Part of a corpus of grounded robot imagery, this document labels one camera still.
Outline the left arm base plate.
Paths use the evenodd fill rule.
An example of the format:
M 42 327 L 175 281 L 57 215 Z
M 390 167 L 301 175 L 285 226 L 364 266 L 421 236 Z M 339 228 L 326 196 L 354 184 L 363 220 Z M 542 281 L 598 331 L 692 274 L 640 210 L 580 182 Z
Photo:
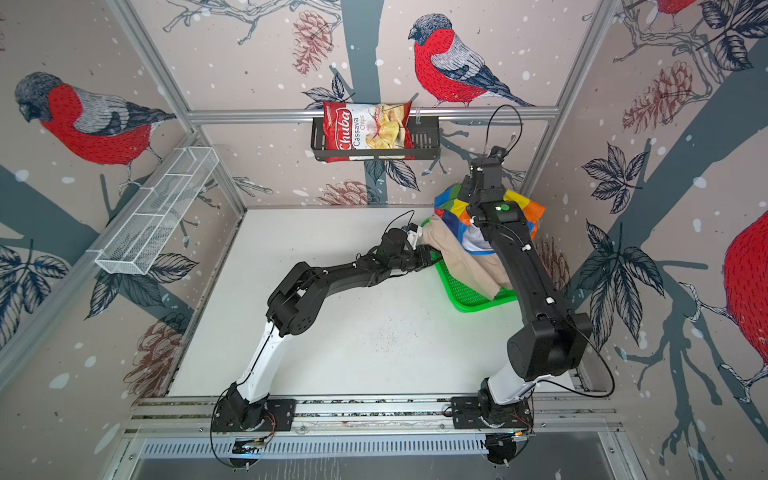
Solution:
M 291 429 L 296 401 L 262 399 L 249 403 L 239 397 L 225 397 L 214 408 L 213 433 L 287 432 Z

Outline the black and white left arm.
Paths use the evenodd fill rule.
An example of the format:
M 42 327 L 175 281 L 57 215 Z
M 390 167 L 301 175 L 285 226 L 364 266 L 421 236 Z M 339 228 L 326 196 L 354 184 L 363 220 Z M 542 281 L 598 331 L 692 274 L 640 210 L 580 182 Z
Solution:
M 442 256 L 429 245 L 412 245 L 408 232 L 386 231 L 378 245 L 354 261 L 335 266 L 293 266 L 267 301 L 266 324 L 241 377 L 228 386 L 211 414 L 212 433 L 287 432 L 297 401 L 273 399 L 270 388 L 288 342 L 316 321 L 327 297 L 353 288 L 370 288 L 390 278 L 435 265 Z

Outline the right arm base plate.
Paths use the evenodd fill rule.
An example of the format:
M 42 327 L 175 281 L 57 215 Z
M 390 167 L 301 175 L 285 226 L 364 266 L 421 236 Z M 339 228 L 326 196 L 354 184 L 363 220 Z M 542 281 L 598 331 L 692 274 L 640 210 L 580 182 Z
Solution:
M 490 397 L 456 396 L 450 399 L 449 410 L 453 426 L 458 430 L 528 430 L 533 426 L 533 416 L 527 401 L 499 405 Z

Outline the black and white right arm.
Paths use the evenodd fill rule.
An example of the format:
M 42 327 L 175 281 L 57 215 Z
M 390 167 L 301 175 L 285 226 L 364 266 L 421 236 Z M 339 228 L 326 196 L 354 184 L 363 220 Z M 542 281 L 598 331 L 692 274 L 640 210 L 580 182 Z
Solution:
M 574 311 L 540 259 L 522 208 L 506 200 L 502 164 L 507 150 L 494 146 L 471 161 L 459 199 L 468 203 L 471 224 L 499 257 L 520 306 L 523 327 L 507 341 L 508 362 L 481 383 L 480 417 L 492 427 L 523 425 L 519 410 L 540 383 L 580 363 L 592 323 Z

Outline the rainbow striped shorts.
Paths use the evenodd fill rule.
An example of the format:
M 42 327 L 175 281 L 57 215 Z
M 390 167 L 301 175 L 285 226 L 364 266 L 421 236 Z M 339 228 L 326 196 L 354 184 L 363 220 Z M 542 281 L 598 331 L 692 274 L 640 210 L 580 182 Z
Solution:
M 491 245 L 484 239 L 480 229 L 471 224 L 470 215 L 467 212 L 469 204 L 459 199 L 461 189 L 461 184 L 455 183 L 438 195 L 434 201 L 435 213 L 469 254 L 492 255 Z M 507 190 L 503 199 L 518 204 L 526 218 L 529 234 L 534 239 L 546 208 L 512 190 Z

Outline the beige shorts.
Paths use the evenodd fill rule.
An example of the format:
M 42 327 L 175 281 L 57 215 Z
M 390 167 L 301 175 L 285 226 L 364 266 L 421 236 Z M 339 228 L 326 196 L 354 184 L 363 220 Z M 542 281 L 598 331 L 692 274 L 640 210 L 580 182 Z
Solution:
M 422 242 L 441 253 L 449 273 L 456 280 L 485 299 L 493 300 L 502 288 L 512 289 L 499 256 L 468 253 L 437 214 L 433 214 L 423 227 Z

